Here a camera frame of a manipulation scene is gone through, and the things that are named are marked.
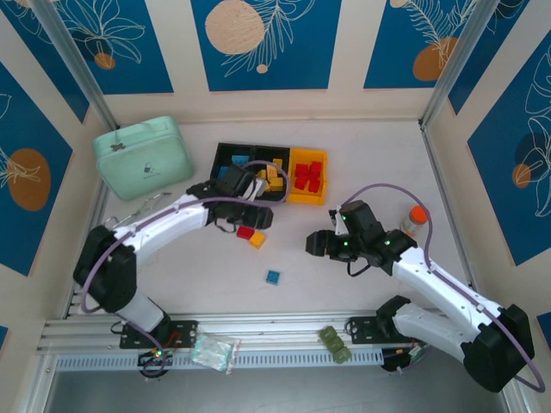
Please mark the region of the metal scissor tongs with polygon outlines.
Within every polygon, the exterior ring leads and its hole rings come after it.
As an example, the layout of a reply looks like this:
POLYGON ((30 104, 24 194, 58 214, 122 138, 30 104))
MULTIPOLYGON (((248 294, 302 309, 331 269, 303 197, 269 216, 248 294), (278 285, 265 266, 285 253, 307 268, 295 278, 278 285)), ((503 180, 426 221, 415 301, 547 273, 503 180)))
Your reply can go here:
POLYGON ((105 219, 102 224, 106 226, 109 230, 116 229, 120 226, 130 225, 136 221, 139 221, 142 218, 145 218, 153 210, 156 210, 160 203, 164 200, 167 200, 172 196, 171 192, 162 192, 155 194, 154 196, 146 199, 141 207, 139 207, 135 212, 127 215, 122 219, 118 219, 115 216, 105 219))

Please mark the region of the black plastic bin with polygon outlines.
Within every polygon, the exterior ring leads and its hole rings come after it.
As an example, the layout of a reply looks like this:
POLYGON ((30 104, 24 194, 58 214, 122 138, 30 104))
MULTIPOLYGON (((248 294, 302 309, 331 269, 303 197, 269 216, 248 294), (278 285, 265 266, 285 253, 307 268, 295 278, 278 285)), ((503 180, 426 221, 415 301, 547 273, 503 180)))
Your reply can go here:
MULTIPOLYGON (((288 147, 258 145, 256 149, 253 151, 253 155, 251 159, 253 161, 263 160, 267 162, 274 162, 275 159, 281 159, 282 160, 281 168, 287 174, 288 168, 289 168, 289 157, 290 157, 290 149, 288 147)), ((264 192, 263 195, 259 198, 259 200, 279 201, 280 199, 283 198, 287 190, 287 183, 285 178, 281 174, 279 174, 278 176, 281 177, 281 179, 283 180, 282 190, 264 192)))

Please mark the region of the aluminium table rail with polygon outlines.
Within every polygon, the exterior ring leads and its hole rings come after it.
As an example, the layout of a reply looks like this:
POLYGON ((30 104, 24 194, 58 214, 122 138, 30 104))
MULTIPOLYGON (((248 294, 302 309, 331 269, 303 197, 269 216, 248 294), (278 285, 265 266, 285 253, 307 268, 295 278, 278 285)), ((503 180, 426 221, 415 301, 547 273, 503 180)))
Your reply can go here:
MULTIPOLYGON (((318 331, 331 325, 338 332, 351 317, 373 317, 374 310, 297 313, 172 314, 175 321, 195 320, 214 336, 234 337, 245 351, 322 348, 318 331)), ((71 314, 45 322, 36 353, 106 354, 120 352, 120 339, 110 332, 116 322, 107 314, 71 314)))

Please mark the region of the aluminium side rail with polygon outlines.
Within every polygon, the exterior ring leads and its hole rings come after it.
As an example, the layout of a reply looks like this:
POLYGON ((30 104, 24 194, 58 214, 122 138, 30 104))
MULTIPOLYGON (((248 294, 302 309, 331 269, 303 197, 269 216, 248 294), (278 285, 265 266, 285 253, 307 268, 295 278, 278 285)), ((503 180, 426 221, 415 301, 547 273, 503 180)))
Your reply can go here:
MULTIPOLYGON (((93 205, 92 205, 90 218, 88 219, 88 224, 87 224, 87 226, 84 230, 83 237, 82 237, 81 242, 80 242, 80 244, 77 248, 77 255, 76 255, 75 263, 78 262, 78 259, 79 259, 80 255, 82 253, 85 241, 86 241, 90 231, 93 228, 95 228, 96 226, 98 226, 99 224, 102 223, 102 217, 103 217, 106 205, 108 203, 109 192, 110 192, 110 190, 109 190, 108 186, 105 184, 105 182, 100 181, 98 189, 97 189, 96 194, 95 194, 94 202, 93 202, 93 205)), ((80 290, 80 286, 73 279, 73 272, 74 272, 74 270, 71 271, 71 278, 70 278, 71 284, 70 284, 68 293, 66 294, 66 297, 65 297, 64 306, 63 306, 62 311, 60 313, 60 316, 61 316, 62 319, 66 319, 70 316, 71 303, 73 301, 73 297, 74 297, 75 293, 77 293, 80 290)))
POLYGON ((430 159, 431 168, 433 170, 433 174, 436 180, 436 184, 438 186, 438 190, 443 202, 443 207, 446 212, 447 220, 449 222, 450 230, 453 235, 453 239, 455 241, 455 247, 457 249, 458 255, 461 260, 461 265, 463 268, 463 271, 465 273, 465 277, 467 280, 467 285, 474 290, 476 293, 479 291, 479 283, 476 280, 476 277, 473 272, 473 266, 472 263, 467 258, 467 252, 465 249, 465 244, 463 243, 462 236, 459 232, 459 228, 457 226, 457 223, 455 221, 455 217, 453 214, 453 208, 450 203, 449 199, 449 191, 446 186, 446 182, 444 180, 443 172, 440 166, 440 163, 438 162, 438 159, 436 157, 436 152, 433 148, 433 145, 431 143, 430 135, 428 133, 427 126, 424 126, 423 123, 419 122, 419 128, 420 132, 424 141, 425 149, 427 151, 427 155, 430 159))

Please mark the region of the aluminium frame post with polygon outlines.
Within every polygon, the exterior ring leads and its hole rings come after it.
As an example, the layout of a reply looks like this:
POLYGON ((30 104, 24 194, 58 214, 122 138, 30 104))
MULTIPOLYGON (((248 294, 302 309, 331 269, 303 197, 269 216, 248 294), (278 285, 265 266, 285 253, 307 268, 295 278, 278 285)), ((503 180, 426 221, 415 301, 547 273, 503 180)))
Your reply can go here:
POLYGON ((454 51, 448 63, 444 66, 443 72, 436 82, 430 99, 419 118, 420 130, 426 133, 430 123, 435 119, 440 107, 447 99, 457 78, 461 74, 474 47, 477 45, 480 36, 483 34, 486 24, 490 21, 500 0, 480 0, 471 17, 466 22, 454 51))
POLYGON ((45 30, 65 66, 77 82, 78 87, 84 93, 90 106, 95 110, 104 126, 114 131, 119 128, 104 95, 94 78, 89 66, 86 64, 77 44, 63 23, 59 13, 48 0, 28 0, 31 9, 36 15, 40 25, 45 30))

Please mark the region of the orange lid jar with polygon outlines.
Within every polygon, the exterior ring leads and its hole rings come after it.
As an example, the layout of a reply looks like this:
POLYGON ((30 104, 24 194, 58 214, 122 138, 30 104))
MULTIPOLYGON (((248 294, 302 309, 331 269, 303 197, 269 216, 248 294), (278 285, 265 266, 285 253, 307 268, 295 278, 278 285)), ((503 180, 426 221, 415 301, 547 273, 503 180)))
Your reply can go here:
POLYGON ((427 212, 420 205, 416 205, 404 217, 400 229, 409 237, 415 237, 427 222, 427 212))

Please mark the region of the clear plastic bag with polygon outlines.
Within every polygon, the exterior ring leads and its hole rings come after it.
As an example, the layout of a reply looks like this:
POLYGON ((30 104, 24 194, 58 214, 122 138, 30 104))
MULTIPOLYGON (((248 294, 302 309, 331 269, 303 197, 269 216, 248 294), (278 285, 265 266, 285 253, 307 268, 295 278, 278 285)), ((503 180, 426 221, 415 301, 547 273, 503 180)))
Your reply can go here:
POLYGON ((230 374, 237 359, 240 340, 201 333, 191 350, 191 360, 219 373, 230 374))

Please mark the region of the mint green zip case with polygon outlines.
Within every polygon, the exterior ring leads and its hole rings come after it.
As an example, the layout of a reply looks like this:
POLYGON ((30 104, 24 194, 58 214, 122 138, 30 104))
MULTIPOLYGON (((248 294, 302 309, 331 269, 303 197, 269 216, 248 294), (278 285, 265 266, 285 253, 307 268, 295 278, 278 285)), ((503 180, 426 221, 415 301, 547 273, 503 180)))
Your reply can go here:
POLYGON ((96 168, 109 189, 130 201, 194 174, 179 125, 161 116, 104 133, 93 141, 96 168))

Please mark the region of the yellow plastic bin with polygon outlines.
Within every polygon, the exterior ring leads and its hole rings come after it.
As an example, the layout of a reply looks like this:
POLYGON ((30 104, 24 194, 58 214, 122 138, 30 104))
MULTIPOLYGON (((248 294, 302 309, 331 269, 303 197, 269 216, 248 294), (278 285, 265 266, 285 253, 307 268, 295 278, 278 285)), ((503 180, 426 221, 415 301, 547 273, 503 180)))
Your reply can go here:
POLYGON ((315 206, 322 206, 325 204, 325 193, 327 187, 327 153, 325 151, 292 147, 290 149, 288 176, 291 181, 290 195, 288 196, 289 202, 310 204, 315 206), (309 193, 307 190, 308 183, 304 190, 299 190, 295 188, 295 165, 297 163, 310 165, 312 162, 315 161, 323 163, 323 170, 321 175, 319 176, 319 179, 321 181, 321 188, 319 189, 318 193, 309 193))

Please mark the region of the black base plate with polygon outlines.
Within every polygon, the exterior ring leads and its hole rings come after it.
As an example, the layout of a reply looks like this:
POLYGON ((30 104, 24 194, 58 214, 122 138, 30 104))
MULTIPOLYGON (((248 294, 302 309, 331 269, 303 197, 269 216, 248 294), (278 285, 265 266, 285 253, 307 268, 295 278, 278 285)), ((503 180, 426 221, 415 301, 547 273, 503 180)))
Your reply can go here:
POLYGON ((412 344, 415 339, 401 335, 390 317, 351 317, 345 331, 353 344, 412 344))
MULTIPOLYGON (((168 335, 158 339, 163 348, 192 348, 197 337, 198 323, 195 320, 170 321, 168 335)), ((121 331, 119 347, 122 349, 153 349, 154 342, 134 328, 125 325, 121 331)))

